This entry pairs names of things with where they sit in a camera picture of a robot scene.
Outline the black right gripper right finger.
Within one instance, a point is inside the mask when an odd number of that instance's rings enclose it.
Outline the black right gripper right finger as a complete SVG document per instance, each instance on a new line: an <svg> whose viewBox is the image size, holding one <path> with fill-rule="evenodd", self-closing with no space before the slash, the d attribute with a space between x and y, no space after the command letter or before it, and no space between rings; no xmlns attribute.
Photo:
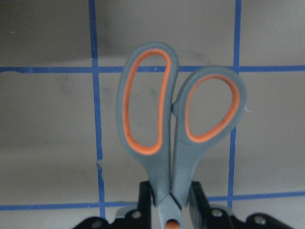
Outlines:
<svg viewBox="0 0 305 229"><path fill-rule="evenodd" d="M189 193L189 210L195 229L288 229L289 225L265 214L254 213L243 222L226 206L211 205L198 181Z"/></svg>

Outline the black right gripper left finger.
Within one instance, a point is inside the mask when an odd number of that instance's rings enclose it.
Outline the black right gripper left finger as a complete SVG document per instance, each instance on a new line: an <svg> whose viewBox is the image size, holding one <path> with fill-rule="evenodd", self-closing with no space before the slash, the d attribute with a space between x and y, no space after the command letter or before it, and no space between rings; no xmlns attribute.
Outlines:
<svg viewBox="0 0 305 229"><path fill-rule="evenodd" d="M89 217L75 226L76 229L150 229L152 191L148 181L139 184L137 208L129 210L112 223L100 217Z"/></svg>

